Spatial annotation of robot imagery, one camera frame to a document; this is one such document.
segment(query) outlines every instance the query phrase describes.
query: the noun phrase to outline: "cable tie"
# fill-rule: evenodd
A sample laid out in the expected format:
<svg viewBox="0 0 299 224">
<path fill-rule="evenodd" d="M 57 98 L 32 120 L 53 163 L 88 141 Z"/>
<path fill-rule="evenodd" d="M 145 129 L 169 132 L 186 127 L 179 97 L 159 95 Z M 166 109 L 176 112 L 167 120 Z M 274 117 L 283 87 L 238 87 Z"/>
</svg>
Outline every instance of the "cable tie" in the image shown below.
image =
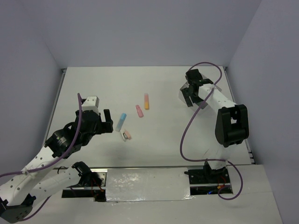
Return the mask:
<svg viewBox="0 0 299 224">
<path fill-rule="evenodd" d="M 27 167 L 24 167 L 24 170 L 22 171 L 23 174 L 27 174 L 29 175 L 32 179 L 35 179 L 35 175 L 32 175 L 32 173 L 30 173 L 27 169 Z"/>
</svg>

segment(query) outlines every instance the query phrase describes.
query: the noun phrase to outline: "blue marker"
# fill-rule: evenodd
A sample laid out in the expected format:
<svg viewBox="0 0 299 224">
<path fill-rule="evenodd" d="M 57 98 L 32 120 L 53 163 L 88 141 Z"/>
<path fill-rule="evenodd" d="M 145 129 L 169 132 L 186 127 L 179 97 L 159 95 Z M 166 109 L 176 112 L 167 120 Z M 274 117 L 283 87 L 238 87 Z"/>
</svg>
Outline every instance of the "blue marker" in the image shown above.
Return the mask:
<svg viewBox="0 0 299 224">
<path fill-rule="evenodd" d="M 126 117 L 127 117 L 127 115 L 125 113 L 122 113 L 121 118 L 118 121 L 115 131 L 120 132 L 121 127 L 122 127 L 123 122 L 125 121 Z"/>
</svg>

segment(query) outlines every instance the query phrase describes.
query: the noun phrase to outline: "wire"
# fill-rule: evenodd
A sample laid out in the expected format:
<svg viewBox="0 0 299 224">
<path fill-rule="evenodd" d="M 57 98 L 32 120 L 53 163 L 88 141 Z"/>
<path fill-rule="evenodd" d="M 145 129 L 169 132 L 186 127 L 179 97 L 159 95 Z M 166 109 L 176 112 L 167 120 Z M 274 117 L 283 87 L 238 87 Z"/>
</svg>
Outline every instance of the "wire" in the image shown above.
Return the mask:
<svg viewBox="0 0 299 224">
<path fill-rule="evenodd" d="M 59 174 L 59 171 L 60 171 L 60 169 L 61 169 L 62 167 L 66 168 L 65 166 L 61 166 L 61 167 L 59 167 L 58 170 L 57 170 L 57 174 Z"/>
<path fill-rule="evenodd" d="M 101 192 L 103 192 L 104 190 L 100 187 L 100 185 L 98 185 L 98 183 L 95 181 L 95 179 L 93 178 L 93 181 L 95 182 L 95 184 L 99 187 L 99 189 L 101 190 Z"/>
<path fill-rule="evenodd" d="M 221 178 L 224 180 L 224 184 L 223 184 L 223 186 L 224 186 L 226 184 L 226 180 L 223 176 L 221 176 Z"/>
<path fill-rule="evenodd" d="M 77 126 L 77 129 L 76 129 L 75 136 L 74 136 L 74 138 L 73 138 L 70 146 L 68 147 L 68 149 L 58 159 L 56 159 L 55 161 L 49 163 L 48 165 L 46 165 L 44 167 L 40 167 L 40 168 L 29 169 L 29 170 L 27 170 L 27 172 L 33 173 L 33 172 L 37 172 L 37 171 L 49 168 L 49 167 L 53 166 L 54 164 L 58 163 L 59 161 L 61 161 L 64 157 L 66 157 L 68 155 L 68 153 L 71 151 L 71 149 L 73 148 L 73 146 L 74 146 L 74 144 L 75 144 L 75 142 L 77 140 L 77 137 L 78 137 L 79 131 L 80 131 L 80 127 L 81 127 L 81 121 L 82 121 L 82 105 L 81 105 L 81 101 L 82 101 L 82 98 L 81 98 L 80 94 L 78 93 L 79 121 L 78 121 L 78 126 Z M 1 174 L 0 178 L 4 177 L 4 176 L 9 176 L 9 175 L 21 175 L 21 174 L 23 174 L 22 171 L 10 172 L 10 173 L 6 173 L 6 174 Z"/>
<path fill-rule="evenodd" d="M 92 181 L 92 196 L 94 198 L 94 194 L 93 194 L 93 181 Z"/>
<path fill-rule="evenodd" d="M 195 66 L 198 66 L 198 65 L 200 65 L 200 64 L 210 64 L 210 65 L 212 65 L 212 66 L 215 66 L 215 67 L 219 70 L 219 72 L 220 72 L 220 77 L 219 77 L 219 78 L 217 79 L 217 81 L 214 83 L 214 87 L 213 87 L 213 89 L 212 89 L 211 92 L 207 95 L 207 97 L 200 103 L 198 109 L 195 111 L 195 113 L 194 113 L 193 116 L 191 117 L 189 123 L 187 124 L 187 127 L 185 128 L 185 130 L 184 130 L 184 132 L 183 132 L 183 135 L 182 135 L 181 143 L 180 143 L 180 146 L 179 146 L 179 151 L 180 151 L 181 157 L 182 157 L 184 160 L 186 160 L 186 161 L 190 161 L 190 162 L 206 162 L 206 161 L 222 161 L 222 162 L 226 162 L 226 161 L 227 161 L 230 165 L 232 165 L 232 166 L 235 168 L 235 170 L 237 171 L 237 173 L 238 173 L 238 175 L 239 175 L 239 177 L 240 177 L 240 181 L 241 181 L 240 190 L 239 190 L 239 192 L 238 192 L 234 197 L 231 197 L 231 198 L 225 198 L 225 197 L 222 197 L 222 196 L 220 195 L 220 192 L 221 192 L 223 189 L 225 189 L 225 188 L 229 188 L 230 186 L 224 186 L 224 187 L 222 187 L 222 188 L 220 188 L 220 189 L 218 190 L 218 196 L 219 196 L 220 198 L 224 199 L 224 200 L 233 200 L 233 199 L 237 198 L 237 197 L 241 194 L 241 192 L 242 192 L 242 189 L 243 189 L 243 178 L 242 178 L 242 175 L 241 175 L 240 171 L 238 170 L 238 168 L 237 168 L 232 162 L 230 162 L 230 161 L 228 161 L 228 160 L 223 160 L 223 159 L 191 160 L 191 159 L 186 158 L 186 157 L 184 156 L 184 154 L 183 154 L 183 142 L 184 142 L 186 133 L 187 133 L 187 131 L 188 131 L 188 129 L 189 129 L 191 123 L 193 122 L 194 118 L 196 117 L 197 113 L 200 111 L 200 109 L 202 108 L 202 106 L 206 103 L 207 99 L 209 99 L 209 97 L 210 97 L 210 96 L 212 95 L 212 93 L 214 92 L 214 89 L 215 89 L 216 84 L 219 83 L 219 81 L 220 81 L 221 78 L 222 78 L 222 71 L 221 71 L 220 67 L 219 67 L 218 65 L 214 64 L 214 63 L 211 63 L 211 62 L 200 62 L 200 63 L 197 63 L 197 64 L 193 65 L 188 71 L 190 71 L 190 70 L 193 69 Z"/>
<path fill-rule="evenodd" d="M 61 169 L 62 167 L 66 168 L 65 166 L 61 166 L 61 167 L 59 167 L 58 170 L 57 170 L 57 174 L 59 174 L 59 171 L 60 171 L 60 169 Z M 77 197 L 77 194 L 76 194 L 75 190 L 74 190 L 72 187 L 69 187 L 69 189 L 71 189 L 71 191 L 73 192 L 74 196 Z"/>
<path fill-rule="evenodd" d="M 28 219 L 31 219 L 33 216 L 35 216 L 42 208 L 43 206 L 46 204 L 46 202 L 50 199 L 50 197 L 47 197 L 46 200 L 42 203 L 42 205 L 38 208 L 38 210 L 35 211 L 35 213 L 33 213 L 31 216 L 24 218 L 23 221 L 27 221 Z"/>
</svg>

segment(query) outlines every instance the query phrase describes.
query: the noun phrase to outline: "pink marker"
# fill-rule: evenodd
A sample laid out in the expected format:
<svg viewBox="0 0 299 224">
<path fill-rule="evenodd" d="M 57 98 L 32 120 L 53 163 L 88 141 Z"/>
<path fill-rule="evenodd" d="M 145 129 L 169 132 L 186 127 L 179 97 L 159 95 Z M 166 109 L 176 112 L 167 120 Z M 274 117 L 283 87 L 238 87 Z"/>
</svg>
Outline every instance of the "pink marker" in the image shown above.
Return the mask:
<svg viewBox="0 0 299 224">
<path fill-rule="evenodd" d="M 139 105 L 136 105 L 136 110 L 137 110 L 138 116 L 139 116 L 140 118 L 142 118 L 142 117 L 143 117 L 143 113 L 142 113 L 142 110 L 141 110 L 141 108 L 140 108 Z"/>
</svg>

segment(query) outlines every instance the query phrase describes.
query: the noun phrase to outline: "orange marker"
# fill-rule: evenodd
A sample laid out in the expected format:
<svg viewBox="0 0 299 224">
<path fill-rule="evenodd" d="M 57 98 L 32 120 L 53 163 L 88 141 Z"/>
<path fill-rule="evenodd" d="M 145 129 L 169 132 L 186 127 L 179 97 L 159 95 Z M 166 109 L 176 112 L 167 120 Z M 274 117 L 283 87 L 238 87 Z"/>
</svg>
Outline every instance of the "orange marker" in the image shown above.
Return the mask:
<svg viewBox="0 0 299 224">
<path fill-rule="evenodd" d="M 148 110 L 150 108 L 149 103 L 149 95 L 147 93 L 144 94 L 144 109 Z"/>
</svg>

